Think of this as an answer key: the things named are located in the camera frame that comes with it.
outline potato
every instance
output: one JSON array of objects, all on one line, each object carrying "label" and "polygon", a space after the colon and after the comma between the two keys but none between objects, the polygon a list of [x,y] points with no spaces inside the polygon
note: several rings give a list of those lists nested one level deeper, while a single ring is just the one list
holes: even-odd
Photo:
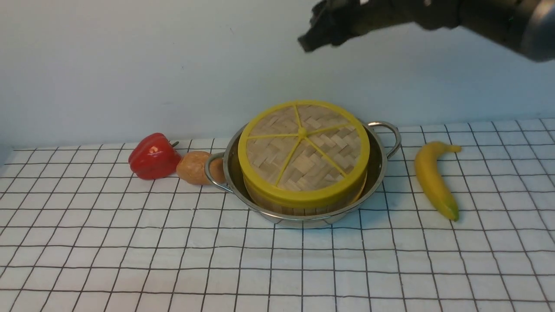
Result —
[{"label": "potato", "polygon": [[[177,175],[192,185],[210,185],[210,181],[204,173],[204,164],[210,157],[210,153],[196,150],[187,153],[177,165]],[[216,159],[210,164],[210,173],[219,183],[225,183],[224,162]]]}]

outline white wall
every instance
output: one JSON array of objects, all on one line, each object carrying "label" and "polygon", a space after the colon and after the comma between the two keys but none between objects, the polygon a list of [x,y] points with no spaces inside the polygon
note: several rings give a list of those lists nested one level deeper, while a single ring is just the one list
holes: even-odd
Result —
[{"label": "white wall", "polygon": [[305,55],[315,3],[0,1],[0,143],[230,137],[301,98],[398,125],[555,115],[555,62],[463,29],[403,26]]}]

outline red bell pepper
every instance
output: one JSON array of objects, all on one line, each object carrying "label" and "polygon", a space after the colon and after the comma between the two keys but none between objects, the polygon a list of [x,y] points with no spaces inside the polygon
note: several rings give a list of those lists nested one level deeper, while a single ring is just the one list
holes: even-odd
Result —
[{"label": "red bell pepper", "polygon": [[181,161],[181,155],[174,149],[177,144],[170,144],[161,133],[149,135],[129,155],[131,171],[144,180],[169,176]]}]

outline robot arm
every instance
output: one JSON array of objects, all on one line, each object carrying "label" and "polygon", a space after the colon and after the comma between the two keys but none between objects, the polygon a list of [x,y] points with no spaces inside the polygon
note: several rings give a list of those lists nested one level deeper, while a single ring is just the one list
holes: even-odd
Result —
[{"label": "robot arm", "polygon": [[386,27],[468,28],[536,62],[555,59],[555,0],[322,0],[299,38],[306,52]]}]

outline stainless steel pot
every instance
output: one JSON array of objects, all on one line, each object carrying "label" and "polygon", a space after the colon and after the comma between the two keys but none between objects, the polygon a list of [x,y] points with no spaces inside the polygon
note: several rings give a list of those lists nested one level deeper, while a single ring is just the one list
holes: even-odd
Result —
[{"label": "stainless steel pot", "polygon": [[[387,168],[387,160],[391,158],[401,146],[401,134],[396,126],[387,122],[372,122],[368,125],[364,125],[366,132],[368,134],[368,139],[370,140],[370,157],[368,161],[368,173],[366,178],[366,185],[362,191],[362,195],[358,201],[355,203],[335,210],[333,212],[311,215],[311,216],[296,216],[296,215],[286,215],[267,210],[260,207],[252,202],[249,193],[245,188],[245,183],[243,181],[243,172],[241,171],[241,166],[239,164],[239,158],[237,156],[237,148],[239,144],[239,137],[243,132],[245,127],[242,127],[231,139],[228,144],[227,149],[224,153],[218,153],[212,155],[207,161],[204,167],[206,176],[214,186],[234,194],[241,201],[243,201],[252,210],[260,213],[264,218],[270,220],[275,224],[282,225],[289,228],[297,229],[309,229],[309,228],[320,228],[325,227],[333,222],[336,222],[343,218],[347,213],[352,212],[360,207],[362,202],[364,202],[368,197],[370,197],[376,189],[380,186],[382,180],[385,176],[385,170]],[[386,154],[384,146],[381,143],[380,138],[376,134],[373,127],[385,127],[391,130],[395,135],[395,145]],[[218,158],[223,158],[224,160],[224,174],[227,181],[227,185],[220,184],[216,182],[214,177],[210,174],[210,163]]]}]

